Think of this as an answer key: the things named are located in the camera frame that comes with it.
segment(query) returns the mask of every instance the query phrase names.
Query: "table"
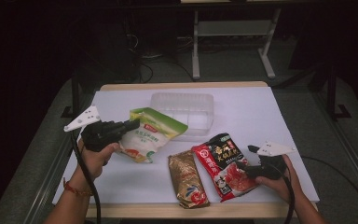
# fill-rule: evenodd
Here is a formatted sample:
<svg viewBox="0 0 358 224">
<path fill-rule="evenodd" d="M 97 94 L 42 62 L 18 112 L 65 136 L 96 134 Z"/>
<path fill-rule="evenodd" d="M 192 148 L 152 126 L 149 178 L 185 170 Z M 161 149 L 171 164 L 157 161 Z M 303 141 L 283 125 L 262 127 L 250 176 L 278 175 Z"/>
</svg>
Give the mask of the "table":
<svg viewBox="0 0 358 224">
<path fill-rule="evenodd" d="M 211 82 L 211 83 L 159 83 L 105 85 L 96 92 L 93 104 L 97 106 L 102 121 L 125 120 L 129 110 L 150 104 L 154 92 L 195 92 L 210 93 L 214 97 L 214 121 L 211 136 L 227 130 L 250 163 L 258 157 L 244 151 L 247 145 L 260 145 L 274 141 L 294 147 L 273 93 L 264 82 Z M 227 106 L 228 96 L 237 103 Z M 238 119 L 224 119 L 228 111 L 241 112 Z M 114 218 L 261 218 L 286 217 L 287 204 L 265 187 L 258 187 L 240 198 L 220 203 L 212 180 L 196 159 L 202 183 L 211 206 L 200 209 L 184 209 L 179 206 L 169 176 L 168 155 L 190 149 L 202 142 L 171 141 L 154 156 L 154 163 L 139 164 L 114 154 L 111 162 L 104 167 L 103 175 L 95 181 L 102 203 L 102 217 Z M 303 190 L 314 203 L 319 201 L 315 188 L 297 152 L 290 158 L 298 172 Z M 70 176 L 76 167 L 72 155 L 63 176 Z M 53 202 L 62 193 L 59 186 Z M 91 199 L 88 217 L 96 216 L 96 207 Z"/>
</svg>

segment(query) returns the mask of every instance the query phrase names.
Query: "wrist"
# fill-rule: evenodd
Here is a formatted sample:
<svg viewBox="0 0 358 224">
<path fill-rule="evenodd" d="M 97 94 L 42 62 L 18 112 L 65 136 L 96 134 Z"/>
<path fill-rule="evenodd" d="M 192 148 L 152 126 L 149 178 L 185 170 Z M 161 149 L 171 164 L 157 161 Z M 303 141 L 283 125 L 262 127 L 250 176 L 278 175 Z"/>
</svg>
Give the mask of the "wrist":
<svg viewBox="0 0 358 224">
<path fill-rule="evenodd" d="M 65 190 L 71 191 L 72 193 L 74 193 L 76 196 L 93 196 L 94 194 L 92 193 L 91 190 L 79 190 L 76 188 L 72 188 L 72 186 L 69 183 L 70 181 L 66 182 L 65 178 L 63 179 L 63 188 Z"/>
<path fill-rule="evenodd" d="M 69 180 L 71 183 L 71 187 L 80 191 L 91 191 L 91 187 L 87 182 L 86 177 L 84 176 L 81 169 L 78 167 L 76 168 L 75 172 L 73 173 L 71 179 Z"/>
<path fill-rule="evenodd" d="M 298 194 L 295 194 L 295 208 L 301 208 L 303 206 L 308 206 L 310 203 L 310 200 L 307 198 L 307 196 L 301 192 Z"/>
</svg>

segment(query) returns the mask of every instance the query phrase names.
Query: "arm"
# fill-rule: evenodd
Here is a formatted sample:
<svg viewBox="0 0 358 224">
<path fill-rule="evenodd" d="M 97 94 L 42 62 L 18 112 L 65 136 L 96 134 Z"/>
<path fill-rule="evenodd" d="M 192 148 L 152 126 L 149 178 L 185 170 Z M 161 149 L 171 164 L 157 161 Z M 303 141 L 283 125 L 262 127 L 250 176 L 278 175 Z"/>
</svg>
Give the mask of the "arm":
<svg viewBox="0 0 358 224">
<path fill-rule="evenodd" d="M 312 205 L 310 200 L 304 194 L 295 168 L 287 155 L 283 155 L 283 159 L 286 162 L 287 168 L 285 175 L 290 174 L 292 188 L 295 193 L 295 211 L 301 224 L 324 224 L 327 223 L 319 212 Z M 264 176 L 258 176 L 256 182 L 265 185 L 271 189 L 274 189 L 278 195 L 284 199 L 287 203 L 290 203 L 290 194 L 282 178 L 279 180 L 271 180 Z"/>
<path fill-rule="evenodd" d="M 79 143 L 80 150 L 84 148 L 83 141 Z M 113 143 L 105 147 L 101 152 L 93 152 L 90 150 L 81 150 L 82 158 L 89 168 L 92 180 L 95 180 L 103 171 L 103 164 L 109 161 L 112 153 L 119 149 L 117 143 Z M 91 192 L 86 177 L 78 165 L 69 180 L 71 188 L 81 192 Z M 70 190 L 64 190 L 56 206 L 45 220 L 45 224 L 49 223 L 84 223 L 87 210 L 89 208 L 90 196 L 77 195 Z"/>
</svg>

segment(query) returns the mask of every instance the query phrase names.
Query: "snack bag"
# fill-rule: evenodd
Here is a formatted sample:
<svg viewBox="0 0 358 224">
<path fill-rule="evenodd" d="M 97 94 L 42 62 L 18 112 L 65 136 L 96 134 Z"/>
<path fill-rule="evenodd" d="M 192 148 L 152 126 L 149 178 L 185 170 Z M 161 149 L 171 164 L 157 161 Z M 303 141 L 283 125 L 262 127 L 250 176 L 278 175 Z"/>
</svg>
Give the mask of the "snack bag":
<svg viewBox="0 0 358 224">
<path fill-rule="evenodd" d="M 136 162 L 153 162 L 151 156 L 174 137 L 184 133 L 187 125 L 149 107 L 130 111 L 130 120 L 140 120 L 138 129 L 121 138 L 123 153 Z"/>
<path fill-rule="evenodd" d="M 257 187 L 254 179 L 248 178 L 237 168 L 235 161 L 249 165 L 248 161 L 232 141 L 228 133 L 220 133 L 209 142 L 192 147 L 197 158 L 211 176 L 220 202 L 240 197 Z"/>
<path fill-rule="evenodd" d="M 201 208 L 210 205 L 191 150 L 168 157 L 173 188 L 179 205 Z"/>
</svg>

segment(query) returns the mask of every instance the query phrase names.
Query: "brown food package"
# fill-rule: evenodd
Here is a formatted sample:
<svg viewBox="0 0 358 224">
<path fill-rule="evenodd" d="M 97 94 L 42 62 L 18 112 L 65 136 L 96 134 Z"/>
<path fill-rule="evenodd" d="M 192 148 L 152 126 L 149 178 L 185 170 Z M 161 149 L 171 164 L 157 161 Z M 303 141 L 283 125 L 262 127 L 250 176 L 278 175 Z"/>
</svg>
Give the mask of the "brown food package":
<svg viewBox="0 0 358 224">
<path fill-rule="evenodd" d="M 184 208 L 210 205 L 191 150 L 168 157 L 173 188 Z"/>
</svg>

